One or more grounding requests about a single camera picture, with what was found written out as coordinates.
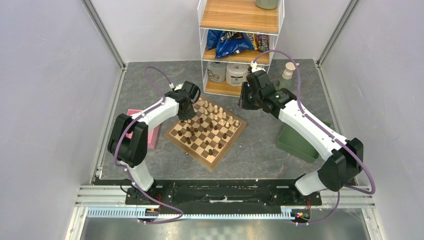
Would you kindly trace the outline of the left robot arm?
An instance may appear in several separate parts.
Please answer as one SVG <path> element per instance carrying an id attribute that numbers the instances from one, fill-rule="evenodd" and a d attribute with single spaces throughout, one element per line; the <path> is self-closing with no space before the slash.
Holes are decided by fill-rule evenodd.
<path id="1" fill-rule="evenodd" d="M 196 114 L 194 104 L 200 93 L 196 84 L 185 81 L 172 86 L 158 102 L 141 112 L 132 115 L 122 113 L 115 119 L 107 150 L 113 155 L 115 165 L 126 171 L 131 184 L 138 189 L 137 197 L 144 204 L 152 204 L 157 198 L 156 189 L 151 187 L 154 178 L 144 161 L 149 133 L 173 117 L 182 121 L 192 119 Z"/>

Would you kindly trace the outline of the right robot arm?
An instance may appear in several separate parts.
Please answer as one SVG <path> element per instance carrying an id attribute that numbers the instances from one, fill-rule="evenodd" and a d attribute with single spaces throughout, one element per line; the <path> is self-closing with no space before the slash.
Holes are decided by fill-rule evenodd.
<path id="1" fill-rule="evenodd" d="M 337 192 L 362 170 L 364 145 L 333 131 L 311 114 L 286 88 L 277 90 L 264 70 L 249 73 L 242 83 L 238 106 L 263 110 L 299 133 L 324 159 L 317 171 L 299 177 L 288 191 L 289 200 L 300 205 L 309 195 L 325 189 Z"/>

